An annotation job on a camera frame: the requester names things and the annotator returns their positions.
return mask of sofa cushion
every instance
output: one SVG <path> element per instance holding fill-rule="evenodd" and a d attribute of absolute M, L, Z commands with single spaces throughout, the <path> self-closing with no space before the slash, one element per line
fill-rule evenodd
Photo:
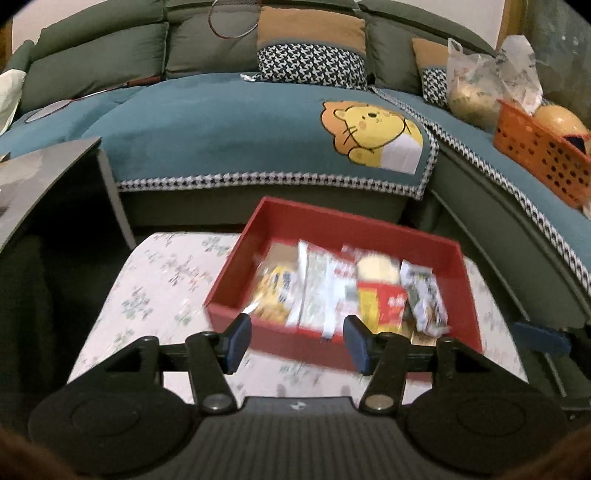
<path fill-rule="evenodd" d="M 213 0 L 164 0 L 164 14 L 170 24 L 181 24 L 197 14 L 206 14 Z"/>
<path fill-rule="evenodd" d="M 164 19 L 162 0 L 106 0 L 41 30 L 33 60 Z"/>
<path fill-rule="evenodd" d="M 423 98 L 447 108 L 447 47 L 424 38 L 413 38 L 413 49 L 423 84 Z"/>
<path fill-rule="evenodd" d="M 8 70 L 20 70 L 22 72 L 28 72 L 31 63 L 33 62 L 31 58 L 31 52 L 34 47 L 35 44 L 31 40 L 25 40 L 24 43 L 18 47 L 8 59 L 6 67 L 2 73 L 7 72 Z"/>
<path fill-rule="evenodd" d="M 242 15 L 252 17 L 253 22 L 258 11 L 247 5 L 235 7 Z M 237 13 L 228 11 L 224 21 L 236 22 Z M 224 40 L 217 37 L 207 24 L 207 12 L 197 14 L 183 22 L 171 34 L 170 55 L 166 65 L 166 74 L 170 78 L 196 73 L 254 72 L 256 66 L 256 30 L 245 37 Z"/>
<path fill-rule="evenodd" d="M 167 23 L 129 28 L 35 61 L 22 90 L 22 111 L 161 75 L 167 32 Z"/>
<path fill-rule="evenodd" d="M 375 84 L 420 95 L 421 79 L 412 45 L 416 34 L 385 18 L 366 15 L 365 19 L 367 69 Z"/>
<path fill-rule="evenodd" d="M 365 21 L 337 12 L 263 7 L 259 78 L 366 89 Z"/>

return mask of yellow cartoon character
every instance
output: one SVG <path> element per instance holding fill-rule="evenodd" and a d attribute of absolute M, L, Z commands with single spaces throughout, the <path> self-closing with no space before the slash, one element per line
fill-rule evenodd
<path fill-rule="evenodd" d="M 320 117 L 335 136 L 335 149 L 368 167 L 414 174 L 423 152 L 423 136 L 398 112 L 359 102 L 325 102 Z"/>

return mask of snack package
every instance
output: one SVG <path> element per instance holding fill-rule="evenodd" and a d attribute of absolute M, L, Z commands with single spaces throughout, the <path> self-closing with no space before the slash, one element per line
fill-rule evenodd
<path fill-rule="evenodd" d="M 355 263 L 300 241 L 298 267 L 305 272 L 300 327 L 325 339 L 342 335 L 345 317 L 359 315 Z"/>
<path fill-rule="evenodd" d="M 405 318 L 407 292 L 400 286 L 400 262 L 386 254 L 344 245 L 355 259 L 361 320 L 373 333 L 394 332 L 410 338 L 412 323 Z"/>
<path fill-rule="evenodd" d="M 400 279 L 408 292 L 417 331 L 435 338 L 448 333 L 447 311 L 433 270 L 404 260 Z"/>
<path fill-rule="evenodd" d="M 400 284 L 400 262 L 379 252 L 343 245 L 342 252 L 355 259 L 359 281 Z"/>
<path fill-rule="evenodd" d="M 259 265 L 255 286 L 243 313 L 285 326 L 297 326 L 302 295 L 297 247 L 276 242 Z"/>
<path fill-rule="evenodd" d="M 407 293 L 399 285 L 386 283 L 357 283 L 361 319 L 373 333 L 394 332 L 408 338 L 412 329 L 404 321 Z"/>

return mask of brown pillow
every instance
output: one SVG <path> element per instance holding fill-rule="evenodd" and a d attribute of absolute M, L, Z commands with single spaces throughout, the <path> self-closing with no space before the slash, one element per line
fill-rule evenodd
<path fill-rule="evenodd" d="M 259 80 L 367 88 L 365 21 L 322 10 L 263 7 Z"/>
<path fill-rule="evenodd" d="M 428 103 L 447 108 L 447 46 L 413 38 L 413 50 L 421 74 L 423 98 Z"/>

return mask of plastic bag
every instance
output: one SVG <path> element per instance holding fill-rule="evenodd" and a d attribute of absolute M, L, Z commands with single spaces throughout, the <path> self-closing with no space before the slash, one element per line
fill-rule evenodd
<path fill-rule="evenodd" d="M 300 241 L 298 267 L 306 278 L 299 326 L 325 339 L 342 335 L 345 317 L 359 315 L 355 263 Z"/>
<path fill-rule="evenodd" d="M 452 114 L 494 132 L 503 99 L 532 115 L 542 101 L 535 54 L 523 35 L 505 39 L 496 58 L 465 55 L 450 38 L 447 44 L 447 104 Z"/>

